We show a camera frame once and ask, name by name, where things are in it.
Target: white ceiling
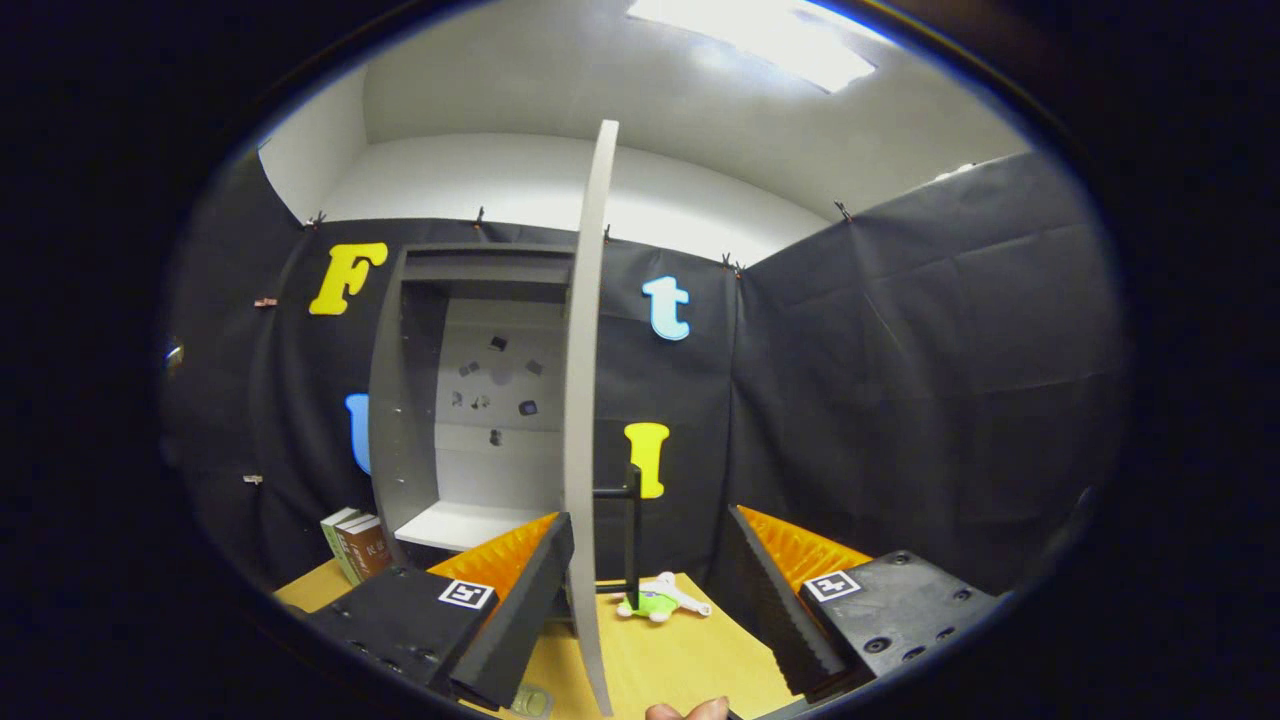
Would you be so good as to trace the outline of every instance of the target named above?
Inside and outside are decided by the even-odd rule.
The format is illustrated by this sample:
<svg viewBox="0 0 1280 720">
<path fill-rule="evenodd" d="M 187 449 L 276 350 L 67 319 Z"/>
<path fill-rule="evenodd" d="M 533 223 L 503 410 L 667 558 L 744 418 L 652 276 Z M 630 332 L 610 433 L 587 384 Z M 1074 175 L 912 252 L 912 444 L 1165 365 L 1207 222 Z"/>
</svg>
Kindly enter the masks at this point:
<svg viewBox="0 0 1280 720">
<path fill-rule="evenodd" d="M 828 95 L 714 40 L 631 19 L 631 0 L 502 0 L 431 26 L 369 65 L 370 142 L 509 132 L 620 142 L 710 168 L 832 222 L 1027 142 L 905 51 Z"/>
</svg>

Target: green book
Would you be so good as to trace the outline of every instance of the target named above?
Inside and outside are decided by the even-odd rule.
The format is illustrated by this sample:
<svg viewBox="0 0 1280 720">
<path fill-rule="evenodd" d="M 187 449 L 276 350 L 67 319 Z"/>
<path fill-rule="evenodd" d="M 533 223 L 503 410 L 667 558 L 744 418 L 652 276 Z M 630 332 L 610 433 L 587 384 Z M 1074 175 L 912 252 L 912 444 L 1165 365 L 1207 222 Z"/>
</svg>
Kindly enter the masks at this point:
<svg viewBox="0 0 1280 720">
<path fill-rule="evenodd" d="M 333 556 L 338 559 L 338 565 L 342 566 L 342 574 L 347 577 L 352 587 L 360 584 L 360 574 L 356 573 L 356 568 L 351 564 L 351 559 L 342 550 L 342 541 L 338 539 L 337 527 L 339 523 L 356 518 L 361 515 L 360 510 L 355 507 L 343 507 L 342 510 L 329 515 L 324 520 L 320 520 L 320 529 L 324 530 L 324 539 L 329 541 L 329 550 L 333 551 Z"/>
</svg>

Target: orange acoustic foam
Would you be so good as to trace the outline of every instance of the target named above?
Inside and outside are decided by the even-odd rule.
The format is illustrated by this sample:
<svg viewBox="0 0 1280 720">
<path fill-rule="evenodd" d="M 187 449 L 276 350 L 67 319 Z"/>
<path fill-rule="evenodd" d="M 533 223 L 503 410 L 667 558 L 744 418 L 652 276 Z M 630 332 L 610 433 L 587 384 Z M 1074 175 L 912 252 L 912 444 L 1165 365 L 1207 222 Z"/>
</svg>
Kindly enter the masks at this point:
<svg viewBox="0 0 1280 720">
<path fill-rule="evenodd" d="M 529 557 L 559 512 L 552 512 L 484 544 L 454 555 L 444 562 L 429 568 L 428 573 L 493 587 L 494 592 L 498 593 L 498 605 L 494 606 L 497 611 L 511 594 L 511 588 L 516 585 L 520 574 L 525 571 Z"/>
<path fill-rule="evenodd" d="M 769 552 L 773 564 L 778 566 L 787 584 L 791 585 L 791 592 L 799 593 L 800 585 L 805 580 L 872 560 L 856 550 L 832 542 L 801 527 L 741 505 L 737 509 L 755 530 L 756 537 L 760 538 L 760 544 Z"/>
</svg>

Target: green plush toy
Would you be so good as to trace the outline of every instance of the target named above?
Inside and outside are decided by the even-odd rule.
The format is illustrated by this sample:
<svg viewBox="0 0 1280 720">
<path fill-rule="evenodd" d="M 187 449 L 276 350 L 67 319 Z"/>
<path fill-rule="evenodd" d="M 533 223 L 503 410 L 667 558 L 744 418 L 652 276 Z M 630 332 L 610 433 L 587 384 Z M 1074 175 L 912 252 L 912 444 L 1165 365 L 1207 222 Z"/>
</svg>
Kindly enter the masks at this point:
<svg viewBox="0 0 1280 720">
<path fill-rule="evenodd" d="M 622 618 L 639 615 L 654 623 L 666 623 L 677 607 L 692 610 L 703 618 L 712 614 L 710 605 L 699 602 L 676 588 L 676 575 L 673 573 L 662 573 L 657 580 L 640 583 L 640 607 L 631 607 L 631 601 L 626 598 L 626 593 L 614 593 L 613 597 L 622 598 L 622 603 L 618 605 L 618 615 Z"/>
</svg>

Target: brown book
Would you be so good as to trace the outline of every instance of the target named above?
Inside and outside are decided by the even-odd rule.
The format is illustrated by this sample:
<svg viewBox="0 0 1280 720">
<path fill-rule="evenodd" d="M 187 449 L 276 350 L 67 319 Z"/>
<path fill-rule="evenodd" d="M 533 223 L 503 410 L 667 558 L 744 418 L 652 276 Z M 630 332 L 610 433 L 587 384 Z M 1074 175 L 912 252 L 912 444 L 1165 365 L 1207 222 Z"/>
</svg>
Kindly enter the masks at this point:
<svg viewBox="0 0 1280 720">
<path fill-rule="evenodd" d="M 355 521 L 338 525 L 338 541 L 343 552 L 351 559 L 361 580 L 367 580 L 392 564 L 392 551 L 383 536 L 383 523 L 376 516 L 366 515 Z"/>
</svg>

